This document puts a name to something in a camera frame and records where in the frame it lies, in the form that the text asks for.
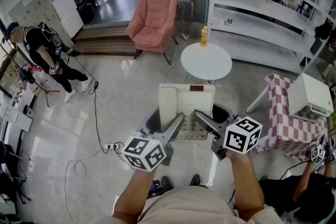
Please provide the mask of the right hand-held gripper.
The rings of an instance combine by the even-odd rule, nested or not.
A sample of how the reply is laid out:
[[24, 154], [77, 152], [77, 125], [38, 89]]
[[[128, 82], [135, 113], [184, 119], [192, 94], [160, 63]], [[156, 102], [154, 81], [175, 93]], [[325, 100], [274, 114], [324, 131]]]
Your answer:
[[213, 105], [212, 117], [195, 110], [194, 119], [208, 133], [213, 134], [211, 150], [221, 161], [228, 150], [247, 154], [260, 138], [262, 124], [249, 116], [244, 118], [219, 104]]

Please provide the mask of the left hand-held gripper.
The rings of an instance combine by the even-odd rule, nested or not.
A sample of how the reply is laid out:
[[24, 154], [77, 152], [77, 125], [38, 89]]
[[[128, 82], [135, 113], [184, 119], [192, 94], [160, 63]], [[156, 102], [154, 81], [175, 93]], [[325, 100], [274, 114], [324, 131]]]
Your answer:
[[121, 153], [134, 169], [146, 172], [159, 165], [169, 166], [174, 152], [171, 142], [179, 134], [185, 114], [178, 114], [168, 126], [161, 128], [160, 111], [154, 110], [140, 124], [140, 129], [128, 138]]

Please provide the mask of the white desk telephone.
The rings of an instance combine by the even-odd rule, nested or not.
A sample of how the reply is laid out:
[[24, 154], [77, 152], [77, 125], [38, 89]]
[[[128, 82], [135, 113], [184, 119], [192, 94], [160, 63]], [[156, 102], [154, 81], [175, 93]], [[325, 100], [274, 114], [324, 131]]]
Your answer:
[[194, 119], [194, 111], [200, 110], [208, 116], [212, 115], [215, 86], [204, 84], [171, 84], [159, 85], [159, 112], [161, 129], [180, 113], [184, 113], [185, 121], [177, 135], [178, 140], [207, 139], [207, 132]]

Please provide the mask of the person's right forearm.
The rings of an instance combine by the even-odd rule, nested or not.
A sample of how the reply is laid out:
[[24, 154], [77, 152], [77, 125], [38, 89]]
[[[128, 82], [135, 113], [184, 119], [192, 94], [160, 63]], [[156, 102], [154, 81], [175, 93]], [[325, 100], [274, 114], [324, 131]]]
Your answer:
[[226, 156], [232, 164], [236, 208], [239, 217], [244, 221], [248, 221], [252, 216], [264, 209], [263, 191], [249, 155], [228, 150]]

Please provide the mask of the person's left forearm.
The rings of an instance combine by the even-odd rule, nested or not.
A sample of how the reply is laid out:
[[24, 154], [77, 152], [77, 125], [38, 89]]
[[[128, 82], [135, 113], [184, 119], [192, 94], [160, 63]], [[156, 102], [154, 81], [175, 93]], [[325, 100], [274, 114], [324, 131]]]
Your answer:
[[126, 224], [136, 224], [144, 209], [156, 169], [146, 172], [137, 169], [126, 189], [117, 200], [113, 217]]

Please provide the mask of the person's left black shoe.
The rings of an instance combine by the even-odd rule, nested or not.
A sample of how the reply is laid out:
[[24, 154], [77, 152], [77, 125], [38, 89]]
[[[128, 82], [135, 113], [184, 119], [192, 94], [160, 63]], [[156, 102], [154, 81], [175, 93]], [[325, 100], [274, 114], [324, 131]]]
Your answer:
[[168, 176], [162, 176], [160, 184], [162, 187], [162, 193], [168, 192], [174, 188], [172, 181], [170, 180]]

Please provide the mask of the person's black shoe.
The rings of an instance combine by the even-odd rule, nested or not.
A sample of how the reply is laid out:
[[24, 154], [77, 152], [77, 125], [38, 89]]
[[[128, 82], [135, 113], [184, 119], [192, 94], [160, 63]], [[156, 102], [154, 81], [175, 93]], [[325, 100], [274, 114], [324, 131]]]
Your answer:
[[162, 193], [168, 192], [174, 188], [172, 181], [170, 180], [168, 176], [162, 176], [160, 184], [162, 187]]
[[189, 182], [190, 186], [200, 186], [201, 185], [201, 176], [199, 174], [194, 174]]

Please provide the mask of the person's right black shoe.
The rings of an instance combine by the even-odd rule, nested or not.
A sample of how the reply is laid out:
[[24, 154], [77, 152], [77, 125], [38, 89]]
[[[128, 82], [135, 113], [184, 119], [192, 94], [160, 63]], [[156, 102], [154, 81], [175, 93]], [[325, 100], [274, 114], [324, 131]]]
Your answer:
[[199, 174], [194, 174], [189, 182], [190, 186], [200, 186], [201, 185], [201, 176]]

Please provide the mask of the round white side table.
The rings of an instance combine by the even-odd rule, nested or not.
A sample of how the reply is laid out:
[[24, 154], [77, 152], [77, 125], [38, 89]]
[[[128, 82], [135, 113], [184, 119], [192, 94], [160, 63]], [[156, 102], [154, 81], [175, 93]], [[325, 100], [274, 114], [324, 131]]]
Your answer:
[[227, 76], [232, 69], [232, 59], [222, 47], [200, 42], [187, 46], [181, 54], [183, 68], [192, 76], [202, 80], [218, 80]]

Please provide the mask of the blue black waist device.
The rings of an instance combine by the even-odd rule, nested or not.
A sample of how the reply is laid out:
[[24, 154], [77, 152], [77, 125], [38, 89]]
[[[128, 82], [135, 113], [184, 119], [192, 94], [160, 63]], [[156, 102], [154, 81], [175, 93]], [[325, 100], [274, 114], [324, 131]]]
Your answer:
[[154, 180], [152, 182], [151, 187], [150, 187], [147, 199], [155, 197], [157, 194], [160, 194], [161, 191], [162, 191], [162, 187], [161, 187], [160, 181], [159, 180]]

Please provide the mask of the person's beige shirt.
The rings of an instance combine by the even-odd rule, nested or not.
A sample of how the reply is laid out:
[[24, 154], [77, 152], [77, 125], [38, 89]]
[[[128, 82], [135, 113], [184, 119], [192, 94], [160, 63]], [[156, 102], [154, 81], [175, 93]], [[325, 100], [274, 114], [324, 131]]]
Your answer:
[[149, 199], [138, 224], [284, 224], [275, 211], [265, 208], [242, 220], [213, 191], [190, 186]]

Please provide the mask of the white box appliance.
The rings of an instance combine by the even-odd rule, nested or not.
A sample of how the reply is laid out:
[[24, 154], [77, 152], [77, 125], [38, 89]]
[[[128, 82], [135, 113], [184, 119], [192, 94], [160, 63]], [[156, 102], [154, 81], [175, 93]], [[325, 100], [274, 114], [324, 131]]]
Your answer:
[[316, 122], [333, 112], [329, 87], [302, 73], [287, 89], [288, 114], [305, 121]]

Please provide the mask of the wooden step platform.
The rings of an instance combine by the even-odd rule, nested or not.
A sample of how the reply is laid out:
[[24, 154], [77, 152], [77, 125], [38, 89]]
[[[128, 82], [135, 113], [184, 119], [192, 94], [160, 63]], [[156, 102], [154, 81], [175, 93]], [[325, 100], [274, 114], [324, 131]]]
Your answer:
[[74, 48], [83, 55], [134, 56], [135, 44], [125, 29], [126, 26], [84, 29], [76, 36]]

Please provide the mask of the white metal shelving unit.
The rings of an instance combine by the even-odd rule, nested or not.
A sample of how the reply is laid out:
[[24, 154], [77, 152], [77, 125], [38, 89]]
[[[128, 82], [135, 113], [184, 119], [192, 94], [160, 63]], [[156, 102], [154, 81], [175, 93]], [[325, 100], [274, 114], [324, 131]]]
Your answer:
[[303, 73], [327, 44], [315, 39], [315, 28], [329, 22], [336, 30], [334, 4], [336, 0], [208, 0], [209, 39], [233, 59]]

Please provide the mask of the red tripod stand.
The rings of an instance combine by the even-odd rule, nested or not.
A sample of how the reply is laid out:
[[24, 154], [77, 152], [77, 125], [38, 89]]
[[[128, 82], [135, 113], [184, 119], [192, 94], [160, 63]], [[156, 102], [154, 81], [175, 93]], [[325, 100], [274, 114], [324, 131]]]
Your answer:
[[19, 70], [19, 76], [23, 81], [28, 82], [29, 84], [33, 84], [35, 86], [35, 88], [44, 92], [45, 97], [46, 97], [47, 106], [49, 107], [48, 95], [50, 93], [60, 92], [60, 91], [59, 90], [47, 90], [42, 85], [42, 83], [39, 83], [39, 82], [36, 81], [36, 79], [34, 77], [34, 73], [35, 72], [42, 72], [42, 71], [43, 71], [43, 69], [40, 66], [23, 66]]

